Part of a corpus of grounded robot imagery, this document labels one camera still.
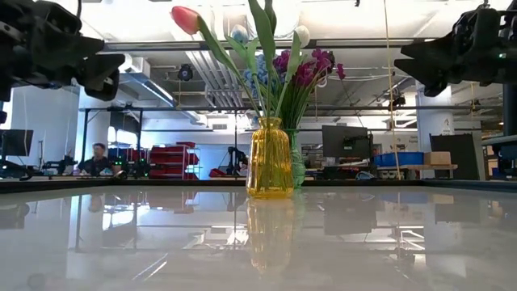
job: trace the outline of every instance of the ceiling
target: ceiling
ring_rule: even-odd
[[[75,11],[77,4],[72,0],[57,1],[71,11]],[[390,38],[436,38],[444,36],[450,31],[452,25],[465,11],[475,9],[479,1],[402,1],[387,0],[387,16]],[[208,0],[132,0],[128,5],[127,0],[88,0],[82,8],[82,19],[85,22],[83,33],[85,35],[102,37],[108,43],[135,42],[160,44],[163,41],[192,40],[190,36],[182,32],[170,19],[170,8],[176,5],[189,6],[198,11],[212,24],[213,32],[219,39],[235,24],[246,27],[247,1],[223,0],[218,2]],[[355,0],[282,0],[283,6],[277,10],[279,19],[286,19],[293,13],[299,13],[298,24],[305,25],[311,35],[311,39],[374,39],[386,37],[385,10],[381,0],[363,0],[359,7],[354,7]],[[490,1],[490,5],[496,9],[506,9],[510,1]],[[133,57],[143,57],[151,65],[151,79],[162,86],[182,106],[208,106],[210,100],[218,105],[214,97],[205,98],[205,85],[208,89],[233,89],[236,83],[231,78],[224,78],[225,68],[218,66],[210,53],[163,51],[152,48],[132,51]],[[393,60],[403,57],[399,48],[345,48],[335,49],[334,55],[337,62],[346,67],[347,78],[343,82],[329,80],[324,88],[318,88],[317,96],[312,103],[318,105],[347,106],[354,105],[387,105],[385,92],[390,88],[388,65],[393,65]],[[203,57],[207,65],[196,66],[195,55]],[[233,59],[240,69],[245,69],[234,53]],[[182,64],[192,64],[194,78],[189,82],[180,82],[177,78],[179,67]],[[207,71],[211,71],[212,81],[207,80]],[[407,103],[414,103],[416,92],[414,81],[400,70],[394,70],[392,84],[402,80],[404,82],[403,93]],[[149,92],[139,92],[133,88],[140,97],[135,100],[141,106],[165,106],[156,102],[156,96]],[[491,85],[479,87],[477,84],[461,83],[452,86],[452,102],[458,105],[470,105],[471,100],[477,99],[482,105],[502,104],[502,86]],[[148,112],[145,118],[175,118],[178,115],[171,112]],[[326,111],[318,115],[339,116],[351,112]],[[388,114],[388,112],[370,111],[360,114]],[[307,115],[315,115],[316,112],[307,112]],[[501,121],[500,110],[486,110],[474,112],[469,110],[455,112],[458,119],[467,116],[470,120],[483,120],[483,122],[498,123]]]

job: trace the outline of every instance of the desk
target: desk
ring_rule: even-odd
[[[404,165],[399,169],[405,172],[406,179],[416,179],[416,171],[422,170],[446,170],[449,171],[449,179],[453,178],[453,172],[458,165]],[[377,167],[377,171],[396,171],[397,167]]]

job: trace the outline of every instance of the man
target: man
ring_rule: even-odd
[[[85,171],[86,173],[96,176],[100,175],[104,169],[110,169],[111,170],[111,164],[107,160],[106,157],[104,157],[104,152],[106,151],[106,146],[102,143],[96,143],[94,144],[94,157],[79,163],[79,170]]]

